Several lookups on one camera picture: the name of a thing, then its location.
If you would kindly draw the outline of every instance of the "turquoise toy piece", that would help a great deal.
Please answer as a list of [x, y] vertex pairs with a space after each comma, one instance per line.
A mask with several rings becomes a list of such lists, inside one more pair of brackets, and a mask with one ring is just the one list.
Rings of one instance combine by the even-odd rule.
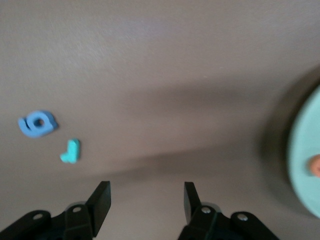
[[60, 155], [64, 163], [75, 164], [80, 157], [80, 141], [76, 138], [68, 140], [66, 152]]
[[54, 131], [58, 124], [54, 116], [44, 110], [33, 111], [27, 117], [18, 119], [21, 131], [29, 138], [39, 138]]
[[288, 175], [293, 189], [304, 206], [320, 218], [320, 177], [310, 171], [311, 159], [320, 154], [320, 86], [299, 110], [287, 146]]

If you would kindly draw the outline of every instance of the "circular lid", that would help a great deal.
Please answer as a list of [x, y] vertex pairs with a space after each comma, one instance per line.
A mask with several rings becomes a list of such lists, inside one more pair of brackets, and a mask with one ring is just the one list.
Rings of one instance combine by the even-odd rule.
[[320, 87], [297, 114], [288, 138], [287, 167], [296, 195], [320, 218]]

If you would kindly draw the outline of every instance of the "gray surface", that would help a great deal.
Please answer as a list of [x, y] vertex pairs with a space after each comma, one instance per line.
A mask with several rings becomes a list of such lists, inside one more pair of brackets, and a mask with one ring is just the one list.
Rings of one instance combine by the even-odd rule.
[[[194, 181], [227, 216], [319, 239], [257, 150], [277, 101], [320, 64], [319, 25], [318, 0], [1, 1], [0, 229], [110, 180], [98, 240], [176, 239]], [[31, 139], [17, 119], [39, 109], [60, 128]], [[74, 137], [81, 161], [63, 164]]]

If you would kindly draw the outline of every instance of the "black bracket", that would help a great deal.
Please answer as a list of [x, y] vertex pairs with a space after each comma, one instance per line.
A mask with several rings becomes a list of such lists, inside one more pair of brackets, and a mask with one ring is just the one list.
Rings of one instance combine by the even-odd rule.
[[231, 218], [200, 202], [193, 182], [184, 183], [187, 225], [178, 240], [279, 240], [256, 216], [239, 211]]
[[111, 206], [109, 181], [102, 181], [84, 204], [73, 205], [56, 217], [31, 211], [0, 232], [1, 240], [92, 240]]

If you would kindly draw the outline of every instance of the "orange object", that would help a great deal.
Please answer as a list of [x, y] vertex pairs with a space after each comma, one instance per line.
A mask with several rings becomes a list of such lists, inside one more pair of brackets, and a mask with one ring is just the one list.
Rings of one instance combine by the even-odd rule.
[[320, 154], [315, 155], [310, 159], [309, 170], [313, 175], [320, 178]]

